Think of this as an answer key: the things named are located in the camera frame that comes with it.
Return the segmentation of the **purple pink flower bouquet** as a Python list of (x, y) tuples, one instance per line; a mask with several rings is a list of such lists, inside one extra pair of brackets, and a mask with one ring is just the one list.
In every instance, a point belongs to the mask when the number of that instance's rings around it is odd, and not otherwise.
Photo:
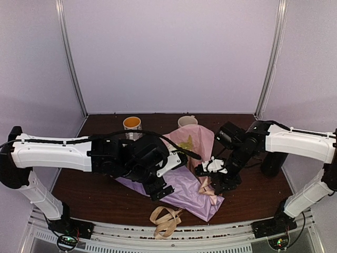
[(174, 192), (160, 201), (185, 209), (208, 222), (219, 210), (224, 198), (216, 196), (207, 177), (197, 177), (194, 168), (212, 155), (214, 133), (204, 126), (190, 124), (165, 135), (179, 147), (193, 151), (202, 160), (190, 158), (186, 166), (167, 172), (163, 178)]

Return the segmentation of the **tan satin ribbon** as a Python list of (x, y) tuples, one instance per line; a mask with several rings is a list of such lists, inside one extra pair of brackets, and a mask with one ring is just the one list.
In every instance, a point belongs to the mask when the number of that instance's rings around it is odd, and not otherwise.
[(172, 208), (159, 206), (150, 215), (150, 222), (156, 225), (154, 238), (157, 240), (168, 239), (182, 222), (181, 214), (183, 209), (173, 210)]

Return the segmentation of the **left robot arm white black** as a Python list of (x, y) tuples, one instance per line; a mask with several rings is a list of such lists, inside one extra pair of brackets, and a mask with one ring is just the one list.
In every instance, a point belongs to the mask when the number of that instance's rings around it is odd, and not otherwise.
[(120, 139), (117, 134), (75, 139), (40, 138), (12, 128), (1, 145), (1, 183), (20, 191), (46, 217), (48, 228), (67, 236), (90, 238), (94, 225), (71, 218), (69, 206), (55, 198), (41, 183), (34, 167), (56, 167), (105, 174), (140, 183), (155, 201), (173, 193), (164, 175), (187, 163), (187, 152), (170, 151), (158, 134), (138, 140)]

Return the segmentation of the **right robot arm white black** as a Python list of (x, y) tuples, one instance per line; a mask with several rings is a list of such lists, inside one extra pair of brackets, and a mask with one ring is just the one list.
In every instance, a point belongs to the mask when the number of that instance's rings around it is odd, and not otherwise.
[(279, 172), (290, 154), (323, 162), (323, 168), (302, 190), (280, 203), (273, 218), (253, 224), (258, 232), (272, 229), (279, 233), (292, 228), (294, 219), (302, 211), (336, 192), (336, 132), (300, 130), (276, 121), (258, 120), (246, 130), (227, 122), (215, 138), (231, 151), (229, 157), (211, 157), (198, 165), (195, 172), (198, 176), (210, 177), (216, 195), (236, 189), (241, 183), (240, 171), (262, 152), (266, 157), (261, 171), (269, 177)]

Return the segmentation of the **black cylindrical vase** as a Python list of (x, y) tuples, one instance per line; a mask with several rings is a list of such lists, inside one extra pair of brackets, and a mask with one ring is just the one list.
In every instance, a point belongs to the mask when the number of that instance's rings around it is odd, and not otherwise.
[(268, 152), (260, 166), (261, 172), (267, 177), (276, 177), (287, 157), (287, 153)]

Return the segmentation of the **yellow-inside floral mug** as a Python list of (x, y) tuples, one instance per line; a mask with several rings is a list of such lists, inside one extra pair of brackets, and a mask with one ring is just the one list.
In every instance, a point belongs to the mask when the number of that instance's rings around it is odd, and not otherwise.
[[(130, 116), (123, 121), (124, 130), (141, 130), (142, 129), (142, 121), (140, 118), (136, 116)], [(126, 139), (128, 140), (138, 140), (142, 137), (142, 133), (138, 132), (128, 132), (125, 134)]]

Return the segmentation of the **beige floral mug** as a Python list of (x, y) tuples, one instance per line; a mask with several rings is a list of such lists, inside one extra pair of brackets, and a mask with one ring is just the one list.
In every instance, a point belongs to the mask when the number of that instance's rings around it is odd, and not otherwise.
[(198, 125), (198, 120), (194, 115), (185, 115), (178, 119), (178, 128), (182, 128), (187, 125)]

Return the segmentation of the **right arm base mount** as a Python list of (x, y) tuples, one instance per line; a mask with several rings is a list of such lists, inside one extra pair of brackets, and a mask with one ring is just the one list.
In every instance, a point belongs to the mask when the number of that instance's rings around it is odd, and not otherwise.
[(294, 221), (290, 223), (277, 223), (274, 219), (266, 219), (252, 223), (256, 239), (267, 238), (268, 245), (276, 251), (285, 250), (290, 245), (289, 232), (297, 228)]

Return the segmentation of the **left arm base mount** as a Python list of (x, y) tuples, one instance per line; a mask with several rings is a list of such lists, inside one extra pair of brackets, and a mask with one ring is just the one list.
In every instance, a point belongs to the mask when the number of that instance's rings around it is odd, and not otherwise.
[(61, 252), (74, 250), (80, 239), (91, 239), (94, 224), (72, 219), (68, 216), (59, 220), (49, 220), (44, 216), (48, 229), (56, 236), (56, 246)]

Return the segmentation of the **right aluminium frame post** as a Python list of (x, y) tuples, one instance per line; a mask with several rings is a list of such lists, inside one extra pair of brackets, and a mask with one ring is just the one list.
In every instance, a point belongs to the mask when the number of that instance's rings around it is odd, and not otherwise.
[(258, 120), (263, 119), (263, 113), (266, 109), (267, 102), (269, 100), (269, 96), (270, 96), (271, 89), (272, 89), (272, 84), (275, 78), (277, 58), (280, 55), (283, 37), (284, 37), (288, 2), (289, 1), (286, 1), (286, 0), (279, 1), (270, 56), (269, 56), (269, 60), (268, 60), (267, 68), (266, 68), (266, 73), (265, 73), (260, 97), (257, 103), (255, 113), (254, 113), (255, 118)]

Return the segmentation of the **aluminium frame post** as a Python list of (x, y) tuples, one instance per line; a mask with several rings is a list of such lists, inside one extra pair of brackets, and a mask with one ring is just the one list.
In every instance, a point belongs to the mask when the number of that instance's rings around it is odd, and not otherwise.
[(267, 102), (269, 100), (269, 96), (270, 96), (271, 89), (272, 89), (272, 84), (275, 78), (277, 58), (280, 55), (283, 37), (284, 37), (288, 2), (289, 1), (286, 1), (286, 0), (279, 1), (270, 56), (269, 56), (269, 60), (268, 60), (267, 68), (266, 68), (266, 73), (265, 73), (260, 97), (257, 103), (255, 113), (254, 113), (255, 118), (258, 120), (263, 119), (263, 113), (266, 109)]
[(75, 64), (74, 64), (74, 60), (73, 60), (73, 56), (71, 52), (71, 45), (69, 41), (67, 25), (66, 25), (66, 17), (65, 17), (65, 12), (64, 12), (64, 3), (62, 0), (56, 0), (55, 5), (56, 5), (57, 17), (60, 23), (61, 36), (62, 36), (63, 47), (65, 51), (65, 56), (66, 56), (66, 62), (67, 62), (68, 70), (70, 73), (72, 85), (75, 91), (75, 96), (79, 103), (81, 114), (84, 118), (86, 118), (88, 117), (88, 112), (87, 112), (87, 109), (84, 103), (84, 98), (81, 92), (81, 88), (80, 88), (80, 84), (79, 84), (78, 77), (76, 74)]

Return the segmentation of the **left aluminium frame post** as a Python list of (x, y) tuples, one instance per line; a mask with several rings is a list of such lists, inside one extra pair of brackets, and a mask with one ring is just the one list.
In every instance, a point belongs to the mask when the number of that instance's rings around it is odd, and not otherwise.
[(84, 118), (86, 118), (88, 117), (88, 112), (87, 112), (87, 109), (84, 103), (84, 98), (81, 92), (81, 88), (80, 88), (80, 84), (79, 84), (78, 77), (76, 74), (75, 64), (74, 64), (74, 60), (73, 60), (73, 56), (71, 52), (71, 45), (69, 41), (67, 25), (66, 25), (66, 17), (65, 17), (65, 12), (64, 12), (64, 3), (62, 0), (56, 0), (55, 5), (56, 5), (57, 17), (60, 23), (61, 36), (62, 36), (63, 47), (65, 51), (65, 56), (66, 56), (66, 62), (67, 62), (68, 70), (70, 73), (72, 85), (75, 91), (75, 96), (79, 103), (81, 114)]

